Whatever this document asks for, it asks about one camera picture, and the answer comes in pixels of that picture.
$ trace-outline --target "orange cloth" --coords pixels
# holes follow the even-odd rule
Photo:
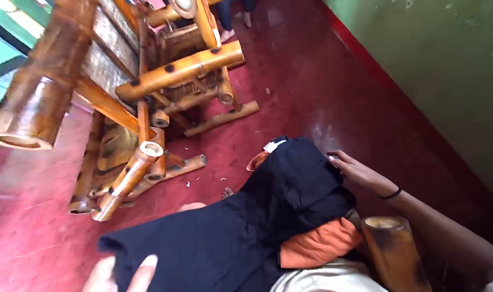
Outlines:
[[[295,235],[281,246],[281,268],[315,268],[347,254],[361,242],[361,235],[346,218],[330,221],[307,233]]]

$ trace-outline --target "person's leg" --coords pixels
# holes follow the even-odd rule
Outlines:
[[[177,213],[180,213],[180,212],[184,212],[184,211],[188,211],[188,210],[194,210],[194,209],[199,209],[199,208],[203,208],[203,207],[206,207],[207,205],[205,205],[204,203],[190,203],[190,204],[185,204],[185,205],[182,205],[180,207],[180,209],[178,209],[178,211],[176,211]]]
[[[254,11],[255,0],[243,0],[245,6],[245,13],[243,21],[247,28],[251,27],[251,13]]]
[[[223,26],[223,33],[221,34],[221,43],[226,42],[229,38],[233,37],[236,33],[232,29],[232,21],[230,20],[230,1],[223,0],[216,4],[217,14]]]

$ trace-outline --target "bamboo segment node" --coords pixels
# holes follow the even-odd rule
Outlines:
[[[431,292],[405,218],[369,217],[363,220],[361,229],[387,289],[392,292]]]

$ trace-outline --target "bare foot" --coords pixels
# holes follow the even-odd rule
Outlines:
[[[224,200],[233,194],[234,194],[234,192],[232,192],[232,190],[230,188],[225,188],[223,191],[223,195],[221,196],[221,200]]]
[[[247,28],[251,28],[251,13],[245,12],[243,16],[243,21]]]
[[[221,34],[221,43],[228,41],[231,37],[235,36],[236,32],[234,30],[231,31],[223,31]]]

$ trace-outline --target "jeans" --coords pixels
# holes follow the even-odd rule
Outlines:
[[[219,20],[221,20],[221,25],[225,30],[232,30],[232,21],[230,20],[230,3],[232,0],[223,0],[216,4],[217,13],[219,15]],[[245,12],[254,11],[255,0],[243,0],[245,6]]]

